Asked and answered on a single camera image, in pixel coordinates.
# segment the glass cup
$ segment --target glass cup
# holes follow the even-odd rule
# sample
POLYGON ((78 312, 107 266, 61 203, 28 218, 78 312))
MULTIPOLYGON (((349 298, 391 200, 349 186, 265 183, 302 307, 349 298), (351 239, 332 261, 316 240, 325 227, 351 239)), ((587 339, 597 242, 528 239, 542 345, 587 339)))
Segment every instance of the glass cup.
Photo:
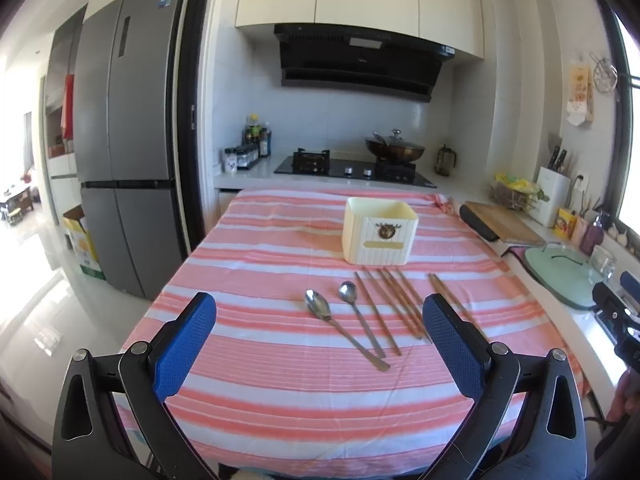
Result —
POLYGON ((616 270, 616 258, 600 245, 596 245, 589 259, 589 281, 608 283, 616 270))

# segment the floor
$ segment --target floor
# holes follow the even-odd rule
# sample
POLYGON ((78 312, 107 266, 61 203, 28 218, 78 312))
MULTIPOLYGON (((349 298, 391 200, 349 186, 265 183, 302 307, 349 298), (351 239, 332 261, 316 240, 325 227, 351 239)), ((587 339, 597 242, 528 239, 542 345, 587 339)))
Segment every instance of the floor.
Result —
POLYGON ((83 274, 40 204, 0 222, 0 294, 0 406, 51 443, 73 352, 119 352, 150 302, 83 274))

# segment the striped tablecloth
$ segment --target striped tablecloth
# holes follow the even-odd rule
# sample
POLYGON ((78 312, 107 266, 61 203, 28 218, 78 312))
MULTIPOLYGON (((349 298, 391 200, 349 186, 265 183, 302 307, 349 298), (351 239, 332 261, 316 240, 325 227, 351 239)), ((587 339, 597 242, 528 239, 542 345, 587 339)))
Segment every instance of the striped tablecloth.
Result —
MULTIPOLYGON (((564 348, 578 386, 582 373, 558 331, 507 265, 444 197, 360 192, 404 200, 419 224, 402 268, 422 296, 437 272, 491 340, 515 352, 564 348)), ((182 389, 166 403, 199 453, 236 467, 292 476, 370 478, 426 468, 471 406, 434 345, 417 340, 368 289, 402 349, 374 368, 331 326, 309 314, 304 291, 330 302, 335 318, 369 340, 337 295, 357 270, 342 259, 344 190, 243 191, 165 286, 127 345, 150 340, 197 291, 213 295, 218 319, 182 389)), ((360 309, 381 345, 390 343, 372 309, 360 309)), ((513 427, 514 398, 500 434, 513 427)), ((123 417, 132 427, 130 413, 123 417)))

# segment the screw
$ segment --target screw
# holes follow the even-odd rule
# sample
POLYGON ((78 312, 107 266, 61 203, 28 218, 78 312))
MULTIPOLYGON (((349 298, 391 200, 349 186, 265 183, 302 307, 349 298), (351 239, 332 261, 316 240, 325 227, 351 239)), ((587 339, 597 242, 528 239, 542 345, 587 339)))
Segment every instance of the screw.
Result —
POLYGON ((554 348, 551 351, 551 355, 554 357, 556 361, 566 361, 566 354, 564 353, 564 350, 561 350, 559 348, 554 348))
POLYGON ((500 342, 492 343, 491 350, 494 351, 494 354, 498 354, 498 355, 507 355, 509 353, 509 347, 504 343, 500 343, 500 342))
POLYGON ((86 350, 84 348, 81 348, 81 349, 76 350, 74 352, 73 360, 74 361, 82 361, 85 357, 86 357, 86 350))
POLYGON ((131 353, 135 355, 140 355, 146 352, 146 349, 149 345, 145 341, 137 341, 131 345, 131 353))

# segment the range hood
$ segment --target range hood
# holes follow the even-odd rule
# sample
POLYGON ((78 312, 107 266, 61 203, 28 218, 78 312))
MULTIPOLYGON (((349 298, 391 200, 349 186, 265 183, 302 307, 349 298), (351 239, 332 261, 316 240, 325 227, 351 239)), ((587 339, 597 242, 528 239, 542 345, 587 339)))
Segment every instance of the range hood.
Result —
POLYGON ((455 50, 375 28, 278 23, 283 86, 350 88, 429 102, 455 50))

